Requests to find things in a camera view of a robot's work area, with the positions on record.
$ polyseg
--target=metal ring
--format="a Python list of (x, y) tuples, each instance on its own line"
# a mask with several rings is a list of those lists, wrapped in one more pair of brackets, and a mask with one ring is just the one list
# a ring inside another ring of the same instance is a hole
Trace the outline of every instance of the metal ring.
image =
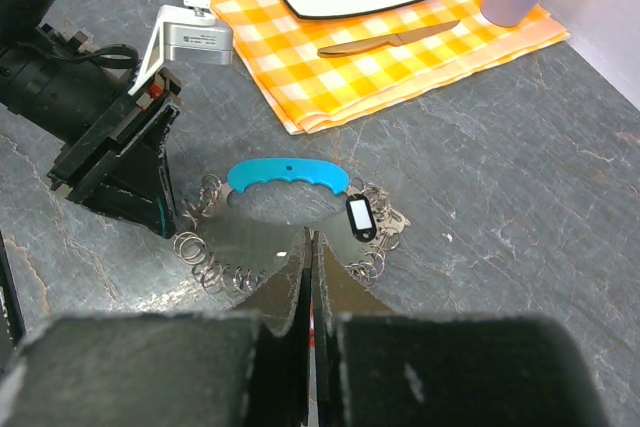
[(200, 185), (200, 198), (198, 199), (198, 212), (207, 211), (220, 197), (222, 181), (215, 174), (207, 174), (202, 177)]
[[(211, 271), (213, 271), (215, 274), (212, 278), (208, 278), (207, 275)], [(220, 279), (222, 279), (222, 265), (220, 264), (220, 262), (210, 262), (207, 265), (207, 268), (202, 271), (202, 275), (200, 276), (200, 284), (202, 285), (203, 289), (207, 290), (209, 287), (212, 287), (220, 282)]]
[(245, 278), (244, 278), (244, 284), (247, 286), (247, 290), (248, 290), (249, 292), (253, 292), (253, 286), (251, 285), (251, 280), (250, 280), (250, 279), (251, 279), (251, 274), (252, 274), (252, 273), (253, 273), (253, 271), (252, 271), (251, 269), (249, 269), (249, 270), (247, 271), (247, 275), (246, 275), (246, 276), (245, 276)]
[(194, 212), (198, 211), (196, 206), (187, 199), (182, 199), (182, 208), (184, 209), (182, 217), (189, 219), (193, 224), (193, 230), (196, 230), (198, 228), (198, 219), (193, 215)]
[(194, 277), (199, 277), (204, 275), (204, 272), (210, 269), (211, 265), (215, 262), (215, 256), (213, 253), (209, 254), (209, 260), (203, 260), (197, 264), (193, 264), (191, 267), (191, 275)]
[(376, 270), (374, 257), (372, 256), (371, 260), (360, 261), (360, 264), (363, 266), (363, 268), (366, 267), (367, 269), (367, 283), (365, 284), (365, 286), (367, 288), (372, 287), (376, 283), (376, 279), (379, 276), (379, 273)]
[(371, 283), (371, 275), (370, 271), (372, 268), (372, 263), (366, 260), (361, 260), (360, 262), (353, 262), (349, 264), (348, 267), (352, 269), (351, 275), (356, 278), (361, 284), (368, 287)]
[[(187, 255), (184, 252), (185, 244), (187, 242), (192, 242), (190, 245), (197, 246), (197, 252), (193, 255)], [(204, 262), (207, 259), (207, 244), (204, 240), (202, 240), (198, 235), (193, 232), (183, 232), (176, 236), (173, 241), (173, 247), (176, 253), (180, 256), (182, 261), (188, 265), (196, 265), (201, 262)]]
[[(361, 188), (358, 188), (358, 187), (356, 186), (356, 183), (360, 183), (360, 184), (362, 184), (362, 187), (361, 187)], [(356, 190), (357, 190), (358, 192), (360, 192), (360, 193), (363, 193), (363, 192), (364, 192), (364, 189), (365, 189), (366, 185), (367, 185), (367, 184), (365, 183), (365, 181), (364, 181), (364, 180), (362, 180), (362, 178), (360, 178), (360, 177), (352, 177), (352, 178), (351, 178), (351, 182), (349, 182), (349, 187), (353, 187), (354, 189), (356, 189)]]
[(227, 292), (233, 292), (233, 289), (231, 289), (227, 283), (224, 281), (224, 273), (227, 271), (227, 269), (229, 269), (231, 267), (231, 264), (224, 264), (224, 266), (222, 264), (220, 264), (220, 281), (222, 282), (222, 287), (224, 288), (224, 290), (226, 290)]
[(238, 276), (240, 276), (240, 279), (242, 279), (242, 267), (238, 267), (235, 274), (233, 274), (233, 287), (241, 294), (244, 294), (242, 287), (238, 287), (238, 284), (241, 283), (241, 281), (238, 281)]
[(256, 288), (262, 283), (262, 281), (267, 277), (267, 271), (261, 270), (260, 275), (256, 276)]
[[(380, 277), (384, 272), (385, 257), (386, 256), (384, 255), (384, 251), (382, 251), (382, 253), (380, 253), (380, 251), (372, 253), (371, 260), (373, 261), (373, 266), (374, 266), (373, 270), (376, 273), (376, 275), (373, 276), (374, 279), (377, 279), (378, 277)], [(376, 259), (380, 259), (380, 266), (381, 266), (380, 271), (378, 271), (378, 269), (375, 268)]]
[(382, 248), (381, 245), (376, 245), (375, 243), (370, 243), (369, 247), (371, 247), (372, 250), (368, 250), (364, 253), (364, 255), (370, 255), (370, 256), (376, 256), (379, 255), (381, 257), (385, 256), (384, 253), (384, 249)]
[(349, 271), (357, 271), (358, 269), (360, 269), (360, 262), (351, 262), (350, 264), (347, 265), (347, 270)]
[(195, 234), (195, 233), (193, 233), (193, 232), (188, 232), (188, 231), (187, 231), (187, 232), (182, 232), (182, 233), (180, 233), (180, 234), (176, 235), (176, 236), (173, 238), (173, 250), (174, 250), (176, 253), (178, 253), (178, 248), (177, 248), (177, 246), (176, 246), (176, 244), (178, 243), (178, 241), (182, 240), (182, 238), (183, 238), (183, 237), (188, 237), (189, 235), (196, 235), (196, 234)]
[[(192, 242), (192, 244), (190, 245), (195, 246), (197, 248), (197, 252), (194, 253), (193, 255), (187, 256), (183, 252), (183, 249), (185, 248), (185, 244), (187, 244), (187, 242)], [(202, 240), (197, 235), (194, 235), (192, 237), (187, 237), (185, 240), (183, 240), (182, 243), (180, 244), (179, 249), (180, 251), (178, 255), (180, 255), (180, 257), (182, 258), (182, 261), (185, 264), (196, 265), (207, 260), (207, 257), (208, 257), (207, 244), (204, 240)]]

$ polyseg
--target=metal split ring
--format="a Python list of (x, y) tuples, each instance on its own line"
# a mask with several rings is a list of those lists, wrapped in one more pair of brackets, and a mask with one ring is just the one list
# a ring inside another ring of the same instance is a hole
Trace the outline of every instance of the metal split ring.
[(200, 285), (204, 290), (218, 284), (222, 279), (222, 264), (218, 261), (209, 262), (200, 275)]
[(364, 193), (364, 189), (367, 187), (367, 183), (360, 177), (352, 177), (351, 182), (349, 182), (349, 187), (352, 187), (360, 193)]
[(236, 272), (233, 274), (233, 288), (244, 294), (244, 290), (242, 290), (242, 267), (237, 267)]
[(349, 273), (365, 287), (371, 287), (375, 283), (375, 279), (371, 277), (371, 270), (373, 263), (361, 260), (360, 262), (354, 262), (347, 266)]
[(220, 197), (220, 187), (222, 181), (215, 174), (207, 174), (202, 177), (200, 187), (200, 198), (198, 199), (198, 212), (204, 214), (211, 206), (213, 206)]
[[(376, 275), (374, 275), (373, 278), (377, 279), (384, 272), (385, 257), (386, 257), (384, 250), (378, 247), (376, 250), (369, 251), (365, 255), (368, 255), (371, 257), (371, 270), (376, 273)], [(376, 260), (380, 260), (380, 270), (376, 269)]]
[(191, 267), (191, 275), (194, 277), (202, 277), (205, 275), (205, 272), (208, 271), (211, 266), (215, 263), (216, 259), (213, 254), (209, 255), (209, 259), (205, 259), (198, 264), (193, 264)]
[[(187, 254), (185, 249), (189, 247), (195, 247), (196, 252)], [(189, 265), (197, 265), (204, 262), (207, 259), (206, 249), (206, 242), (193, 232), (183, 232), (173, 240), (173, 250), (180, 256), (184, 263)]]
[(222, 265), (220, 266), (220, 282), (224, 290), (226, 290), (227, 292), (233, 292), (233, 289), (229, 287), (224, 280), (224, 274), (227, 271), (227, 269), (230, 269), (230, 268), (231, 268), (231, 264), (224, 264), (224, 266)]
[(249, 269), (247, 275), (244, 276), (244, 285), (247, 286), (247, 290), (249, 292), (253, 292), (253, 287), (251, 286), (251, 274), (253, 274), (253, 270)]
[(184, 208), (182, 217), (189, 219), (193, 224), (193, 230), (196, 230), (198, 228), (198, 218), (194, 216), (194, 213), (197, 212), (196, 206), (187, 199), (182, 199), (182, 207)]

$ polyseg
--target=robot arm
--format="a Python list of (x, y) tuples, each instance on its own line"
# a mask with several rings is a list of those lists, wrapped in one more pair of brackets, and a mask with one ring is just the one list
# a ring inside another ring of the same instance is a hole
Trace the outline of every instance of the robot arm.
[[(47, 174), (53, 190), (169, 238), (176, 209), (164, 146), (180, 83), (164, 63), (230, 63), (231, 28), (208, 12), (163, 6), (138, 67), (132, 47), (87, 51), (84, 34), (67, 40), (40, 26), (53, 2), (0, 0), (0, 103), (64, 142)], [(122, 68), (120, 77), (110, 71)]]

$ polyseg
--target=white label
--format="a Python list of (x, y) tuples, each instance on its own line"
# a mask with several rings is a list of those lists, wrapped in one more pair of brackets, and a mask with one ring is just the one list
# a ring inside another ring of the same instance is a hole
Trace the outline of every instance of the white label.
[(363, 199), (353, 200), (349, 202), (351, 206), (351, 213), (353, 214), (353, 220), (356, 223), (357, 230), (366, 230), (373, 227), (371, 224), (371, 218), (367, 211), (367, 204)]

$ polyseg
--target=butter knife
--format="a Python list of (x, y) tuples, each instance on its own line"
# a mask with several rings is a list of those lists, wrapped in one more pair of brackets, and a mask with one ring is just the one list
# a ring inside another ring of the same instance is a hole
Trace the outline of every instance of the butter knife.
[(451, 22), (443, 22), (442, 24), (407, 30), (399, 34), (381, 35), (379, 37), (371, 37), (370, 39), (355, 40), (344, 44), (322, 47), (318, 49), (318, 55), (320, 57), (342, 57), (345, 55), (361, 54), (384, 45), (399, 47), (453, 29), (459, 23), (459, 20), (453, 20)]

